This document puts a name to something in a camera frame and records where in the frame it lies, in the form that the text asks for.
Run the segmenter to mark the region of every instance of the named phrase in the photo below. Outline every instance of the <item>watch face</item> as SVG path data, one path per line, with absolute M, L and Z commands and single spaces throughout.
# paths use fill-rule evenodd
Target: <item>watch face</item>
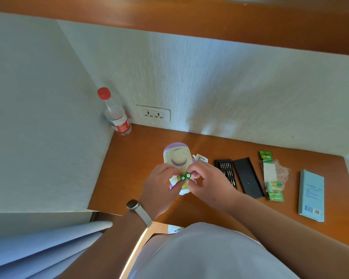
M 132 208 L 134 208 L 135 206 L 137 206 L 137 204 L 138 204 L 138 201 L 136 201 L 136 200 L 130 200 L 129 202 L 127 202 L 127 208 L 132 209 Z

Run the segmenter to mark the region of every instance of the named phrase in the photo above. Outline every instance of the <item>person's right hand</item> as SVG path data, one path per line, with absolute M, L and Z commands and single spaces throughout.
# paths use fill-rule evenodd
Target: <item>person's right hand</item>
M 214 208 L 227 211 L 237 198 L 243 195 L 233 187 L 221 170 L 204 161 L 198 160 L 189 165 L 187 172 L 190 172 L 194 178 L 203 177 L 201 187 L 188 179 L 189 190 Z

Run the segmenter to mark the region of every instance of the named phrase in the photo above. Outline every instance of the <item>wooden desk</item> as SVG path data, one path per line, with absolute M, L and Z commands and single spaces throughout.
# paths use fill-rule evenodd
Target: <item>wooden desk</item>
M 258 200 L 349 245 L 349 174 L 343 157 L 142 125 L 133 125 L 132 133 L 128 136 L 112 137 L 88 208 L 124 214 L 126 202 L 139 199 L 144 180 L 157 164 L 163 163 L 164 148 L 174 142 L 185 143 L 192 154 L 204 155 L 210 164 L 214 159 L 250 157 L 261 184 L 263 175 L 258 151 L 271 151 L 274 159 L 291 169 L 283 191 L 285 201 Z M 325 222 L 317 222 L 297 213 L 300 171 L 303 169 L 325 177 Z M 239 182 L 238 190 L 242 191 Z M 236 220 L 209 207 L 191 193 L 178 196 L 171 208 L 156 221 L 183 227 L 208 222 L 251 235 Z

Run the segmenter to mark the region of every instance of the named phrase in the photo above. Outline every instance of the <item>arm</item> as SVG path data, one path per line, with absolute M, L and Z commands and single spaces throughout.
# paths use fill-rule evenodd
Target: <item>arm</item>
M 204 178 L 202 187 L 189 180 L 194 195 L 242 223 L 300 278 L 349 278 L 348 246 L 238 192 L 210 164 L 197 161 L 188 171 L 194 178 Z
M 152 220 L 167 211 L 181 191 L 184 182 L 178 182 L 172 190 L 167 186 L 173 175 L 182 175 L 182 172 L 169 164 L 161 164 L 145 180 L 139 203 Z M 119 278 L 145 229 L 141 217 L 128 211 L 58 278 Z

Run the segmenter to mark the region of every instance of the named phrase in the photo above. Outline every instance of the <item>white shirt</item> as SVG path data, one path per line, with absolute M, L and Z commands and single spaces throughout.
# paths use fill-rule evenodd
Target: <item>white shirt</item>
M 212 224 L 195 223 L 177 234 L 150 239 L 128 275 L 128 279 L 134 278 L 298 277 L 248 236 Z

